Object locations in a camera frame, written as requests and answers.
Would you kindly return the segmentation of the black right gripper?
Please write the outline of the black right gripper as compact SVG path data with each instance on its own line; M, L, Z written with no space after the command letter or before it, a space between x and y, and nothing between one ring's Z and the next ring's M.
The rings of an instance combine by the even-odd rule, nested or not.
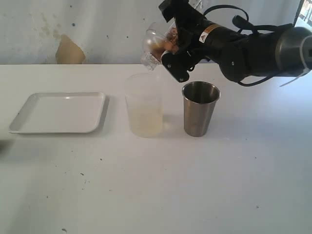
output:
M162 16L169 22L175 21L164 35L158 52L161 63L199 63L201 60L213 60L215 50L206 44L206 28L213 22L195 10L187 0L165 0L159 5Z

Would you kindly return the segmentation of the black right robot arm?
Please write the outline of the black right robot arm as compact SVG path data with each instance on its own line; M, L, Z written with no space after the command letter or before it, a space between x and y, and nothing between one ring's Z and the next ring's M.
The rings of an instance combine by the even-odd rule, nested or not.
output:
M161 63L178 82L186 82L203 59L217 63L224 77L239 85L249 76L260 77L260 82L295 79L312 69L312 33L307 28L253 25L236 15L234 31L208 20L186 0L165 0L159 9L176 25L176 50L166 49Z

